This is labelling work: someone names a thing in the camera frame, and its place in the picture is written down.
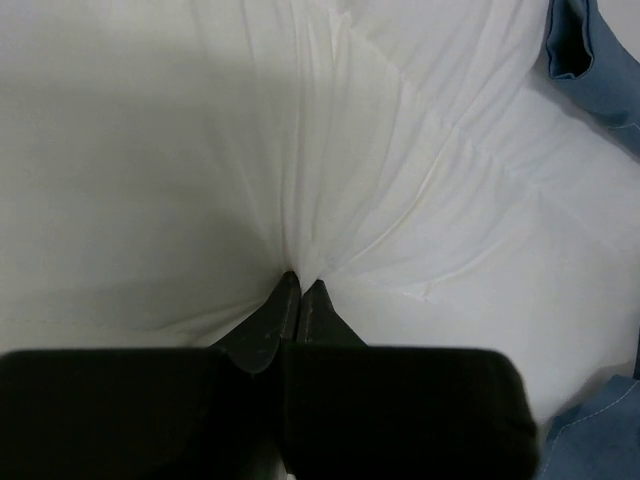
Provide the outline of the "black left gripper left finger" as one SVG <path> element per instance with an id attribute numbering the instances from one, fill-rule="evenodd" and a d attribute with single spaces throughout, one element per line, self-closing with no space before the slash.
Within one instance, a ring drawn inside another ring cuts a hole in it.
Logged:
<path id="1" fill-rule="evenodd" d="M 1 358 L 5 479 L 280 479 L 254 384 L 295 325 L 299 280 L 207 347 L 18 350 Z"/>

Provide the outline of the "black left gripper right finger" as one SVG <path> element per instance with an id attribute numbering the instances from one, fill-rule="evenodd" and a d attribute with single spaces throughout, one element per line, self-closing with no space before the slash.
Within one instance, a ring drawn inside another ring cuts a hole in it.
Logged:
<path id="1" fill-rule="evenodd" d="M 299 479 L 530 479 L 537 426 L 491 350 L 370 346 L 323 282 L 281 350 L 280 451 Z"/>

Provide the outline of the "white pillow yellow trim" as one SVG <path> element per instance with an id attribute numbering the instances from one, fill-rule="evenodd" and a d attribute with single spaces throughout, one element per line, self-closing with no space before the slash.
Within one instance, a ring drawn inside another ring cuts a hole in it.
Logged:
<path id="1" fill-rule="evenodd" d="M 639 167 L 543 1 L 5 1 L 1 347 L 204 346 L 280 276 L 479 347 L 545 422 L 632 372 Z"/>

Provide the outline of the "blue cartoon print pillowcase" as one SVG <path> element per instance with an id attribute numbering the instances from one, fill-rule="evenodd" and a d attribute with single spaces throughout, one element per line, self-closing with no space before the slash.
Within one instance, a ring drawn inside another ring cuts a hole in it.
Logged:
<path id="1" fill-rule="evenodd" d="M 545 38 L 555 87 L 630 153 L 639 153 L 639 64 L 594 1 L 552 1 Z M 639 476 L 639 376 L 615 375 L 593 396 L 557 416 L 540 479 Z"/>

